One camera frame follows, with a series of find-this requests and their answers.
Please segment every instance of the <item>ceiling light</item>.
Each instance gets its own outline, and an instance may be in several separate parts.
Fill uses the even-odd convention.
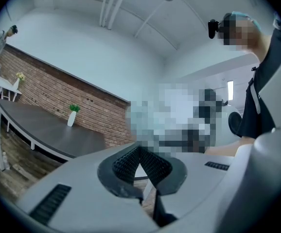
[[[233,100],[233,81],[228,81],[228,100]]]

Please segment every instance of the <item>potted plant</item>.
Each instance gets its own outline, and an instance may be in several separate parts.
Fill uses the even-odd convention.
[[[13,87],[17,90],[18,89],[19,81],[24,81],[25,80],[25,75],[22,72],[18,72],[16,74],[16,76],[17,76],[18,79],[15,81]]]
[[[74,119],[76,118],[77,112],[80,111],[80,107],[77,104],[71,104],[69,108],[71,110],[71,114],[69,116],[67,125],[71,127],[73,125]]]

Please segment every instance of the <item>black vent grille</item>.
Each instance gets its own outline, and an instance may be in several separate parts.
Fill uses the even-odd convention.
[[[172,172],[168,161],[143,147],[140,147],[140,164],[154,186]]]
[[[220,169],[220,170],[224,170],[227,171],[229,166],[228,165],[224,165],[224,164],[220,164],[220,163],[215,163],[215,162],[206,162],[204,165],[209,166],[209,167],[213,167],[216,169]]]
[[[30,212],[30,216],[39,223],[47,225],[70,190],[70,186],[58,184],[40,204]]]
[[[120,180],[133,185],[135,172],[139,164],[140,157],[138,147],[136,147],[116,160],[112,165],[112,170]]]

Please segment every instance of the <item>black shirt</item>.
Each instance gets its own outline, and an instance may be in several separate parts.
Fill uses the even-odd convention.
[[[270,47],[267,55],[255,71],[254,88],[256,90],[257,96],[260,90],[270,80],[270,78],[277,71],[280,65],[281,31],[275,29],[271,37]],[[269,132],[275,127],[274,121],[263,100],[261,98],[259,98],[258,100],[261,108],[261,112],[259,115],[256,112],[255,103],[249,85],[246,90],[246,104],[244,108],[243,118],[237,135],[256,139],[259,135],[265,132]]]

